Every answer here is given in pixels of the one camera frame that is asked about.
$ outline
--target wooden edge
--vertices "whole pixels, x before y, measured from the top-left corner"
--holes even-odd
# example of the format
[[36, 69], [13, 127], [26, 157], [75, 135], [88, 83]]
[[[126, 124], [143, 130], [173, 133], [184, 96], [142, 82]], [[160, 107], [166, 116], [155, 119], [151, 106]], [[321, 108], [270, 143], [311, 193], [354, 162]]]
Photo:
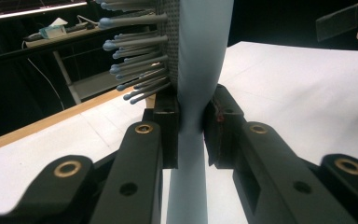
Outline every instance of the wooden edge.
[[94, 106], [101, 105], [129, 91], [133, 91], [133, 88], [127, 88], [124, 91], [113, 90], [107, 92], [103, 95], [90, 99], [80, 105], [75, 105], [55, 115], [52, 115], [45, 119], [41, 119], [35, 123], [22, 127], [14, 132], [2, 135], [0, 136], [0, 147], [13, 143], [33, 133], [40, 132], [56, 123], [59, 123], [65, 119], [69, 119], [75, 115], [78, 115], [88, 109], [93, 108]]

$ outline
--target white table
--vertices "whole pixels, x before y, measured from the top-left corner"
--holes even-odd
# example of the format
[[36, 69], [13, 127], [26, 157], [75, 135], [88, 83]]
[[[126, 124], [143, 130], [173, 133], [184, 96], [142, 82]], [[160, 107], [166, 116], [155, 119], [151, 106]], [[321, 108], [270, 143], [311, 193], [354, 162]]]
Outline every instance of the white table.
[[[242, 42], [227, 49], [219, 83], [247, 120], [272, 126], [299, 157], [317, 164], [331, 153], [358, 158], [358, 51]], [[1, 147], [0, 213], [51, 161], [69, 154], [97, 161], [118, 149], [144, 107], [118, 97]], [[162, 223], [169, 174], [164, 172]], [[207, 167], [206, 175], [209, 223], [246, 223], [232, 171]]]

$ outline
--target table surface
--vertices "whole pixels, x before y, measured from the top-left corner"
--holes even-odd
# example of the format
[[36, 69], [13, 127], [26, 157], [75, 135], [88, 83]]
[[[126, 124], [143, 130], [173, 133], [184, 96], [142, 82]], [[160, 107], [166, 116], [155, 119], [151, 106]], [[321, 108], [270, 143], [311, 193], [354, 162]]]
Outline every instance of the table surface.
[[[272, 126], [297, 156], [317, 164], [331, 153], [358, 158], [358, 51], [241, 42], [227, 49], [219, 83], [247, 120]], [[0, 138], [0, 213], [13, 208], [51, 161], [69, 154], [97, 161], [119, 148], [127, 127], [142, 119], [145, 103], [130, 105], [115, 96]], [[246, 223], [232, 171], [206, 167], [206, 175], [209, 223]], [[164, 171], [161, 223], [169, 176]]]

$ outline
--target brass insert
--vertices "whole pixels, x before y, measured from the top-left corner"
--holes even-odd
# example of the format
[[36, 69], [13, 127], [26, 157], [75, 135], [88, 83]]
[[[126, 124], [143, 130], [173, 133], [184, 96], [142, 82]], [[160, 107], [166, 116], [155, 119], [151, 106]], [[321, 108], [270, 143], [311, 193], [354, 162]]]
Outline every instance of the brass insert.
[[65, 161], [57, 166], [54, 170], [54, 174], [57, 177], [68, 177], [75, 175], [81, 168], [81, 163], [79, 161]]
[[267, 133], [267, 129], [261, 125], [252, 125], [250, 127], [251, 131], [254, 133]]
[[355, 161], [351, 161], [346, 158], [338, 158], [334, 161], [334, 164], [339, 169], [347, 172], [351, 175], [358, 175], [358, 163]]
[[136, 126], [135, 131], [137, 133], [151, 133], [153, 131], [153, 126], [148, 124], [141, 124]]

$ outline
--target dark background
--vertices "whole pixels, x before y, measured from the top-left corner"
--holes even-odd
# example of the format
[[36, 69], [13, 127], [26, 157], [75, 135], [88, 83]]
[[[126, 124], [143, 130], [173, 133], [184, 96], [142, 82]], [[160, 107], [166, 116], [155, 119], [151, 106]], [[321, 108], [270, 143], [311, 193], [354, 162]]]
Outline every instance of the dark background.
[[[228, 45], [239, 41], [279, 44], [306, 48], [356, 49], [356, 32], [318, 43], [315, 20], [358, 1], [352, 0], [235, 0]], [[22, 38], [36, 33], [51, 24], [57, 17], [77, 23], [76, 15], [98, 21], [113, 16], [89, 3], [86, 7], [66, 9], [0, 21], [0, 54], [21, 49]], [[111, 53], [101, 50], [105, 39], [101, 35], [91, 42], [76, 43], [59, 49], [62, 57], [81, 52], [90, 54], [66, 60], [67, 70], [73, 81], [106, 71], [113, 63]], [[50, 79], [61, 96], [65, 108], [75, 105], [65, 80], [51, 52], [34, 55], [33, 62]], [[57, 96], [41, 75], [25, 60], [0, 63], [0, 135], [62, 111]]]

